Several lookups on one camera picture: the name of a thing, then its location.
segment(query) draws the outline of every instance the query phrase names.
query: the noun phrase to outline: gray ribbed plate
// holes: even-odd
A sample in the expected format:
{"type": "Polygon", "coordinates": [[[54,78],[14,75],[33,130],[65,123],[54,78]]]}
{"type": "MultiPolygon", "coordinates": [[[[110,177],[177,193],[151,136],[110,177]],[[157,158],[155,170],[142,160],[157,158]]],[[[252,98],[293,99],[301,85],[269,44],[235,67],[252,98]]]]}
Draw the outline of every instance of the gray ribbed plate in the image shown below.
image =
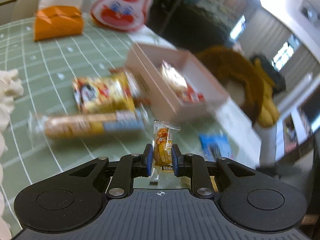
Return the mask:
{"type": "Polygon", "coordinates": [[[230,223],[211,200],[187,189],[135,189],[128,198],[111,200],[91,224],[64,234],[26,229],[17,240],[302,240],[297,229],[259,234],[230,223]]]}

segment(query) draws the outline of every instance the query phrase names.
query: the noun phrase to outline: beige chair back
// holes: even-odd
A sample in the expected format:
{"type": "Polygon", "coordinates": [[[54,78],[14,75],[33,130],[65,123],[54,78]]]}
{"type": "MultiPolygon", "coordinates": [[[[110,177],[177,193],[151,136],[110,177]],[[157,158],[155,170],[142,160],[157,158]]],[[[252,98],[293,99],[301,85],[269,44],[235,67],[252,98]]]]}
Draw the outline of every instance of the beige chair back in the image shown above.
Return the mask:
{"type": "Polygon", "coordinates": [[[11,21],[33,17],[38,10],[39,0],[17,0],[11,21]]]}

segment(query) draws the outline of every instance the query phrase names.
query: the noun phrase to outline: cartoon character on wrapper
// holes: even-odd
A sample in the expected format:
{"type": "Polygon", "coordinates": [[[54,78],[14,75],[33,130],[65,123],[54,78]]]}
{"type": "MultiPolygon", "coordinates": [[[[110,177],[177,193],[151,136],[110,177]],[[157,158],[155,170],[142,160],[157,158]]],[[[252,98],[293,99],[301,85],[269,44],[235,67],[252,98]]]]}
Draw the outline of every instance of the cartoon character on wrapper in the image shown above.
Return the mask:
{"type": "Polygon", "coordinates": [[[141,28],[153,0],[97,0],[91,8],[94,21],[114,30],[133,32],[141,28]]]}

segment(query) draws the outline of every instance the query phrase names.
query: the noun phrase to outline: metal screw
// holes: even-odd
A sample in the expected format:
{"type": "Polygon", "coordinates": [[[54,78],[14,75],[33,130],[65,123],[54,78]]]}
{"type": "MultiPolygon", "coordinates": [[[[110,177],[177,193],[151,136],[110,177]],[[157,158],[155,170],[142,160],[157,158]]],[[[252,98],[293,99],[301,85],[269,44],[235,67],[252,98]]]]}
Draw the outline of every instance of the metal screw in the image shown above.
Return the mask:
{"type": "Polygon", "coordinates": [[[197,190],[197,192],[201,196],[209,196],[213,193],[212,189],[209,189],[207,187],[201,187],[197,190]]]}
{"type": "Polygon", "coordinates": [[[113,196],[121,196],[123,193],[124,193],[124,190],[119,187],[115,187],[109,190],[109,194],[113,196]]]}

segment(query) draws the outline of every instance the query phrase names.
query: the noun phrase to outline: blue cartoon eye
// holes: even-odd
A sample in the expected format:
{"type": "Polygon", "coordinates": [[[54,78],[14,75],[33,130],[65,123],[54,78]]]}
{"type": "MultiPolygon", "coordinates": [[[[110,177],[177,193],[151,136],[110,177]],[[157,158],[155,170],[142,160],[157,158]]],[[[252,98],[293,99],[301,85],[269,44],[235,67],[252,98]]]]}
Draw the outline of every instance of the blue cartoon eye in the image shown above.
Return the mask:
{"type": "Polygon", "coordinates": [[[119,12],[120,11],[120,8],[121,8],[121,5],[120,3],[118,2],[113,2],[111,5],[110,5],[110,9],[115,11],[115,12],[119,12]]]}
{"type": "Polygon", "coordinates": [[[126,6],[123,8],[122,10],[122,14],[125,14],[125,15],[131,15],[132,14],[132,7],[131,6],[126,6]]]}

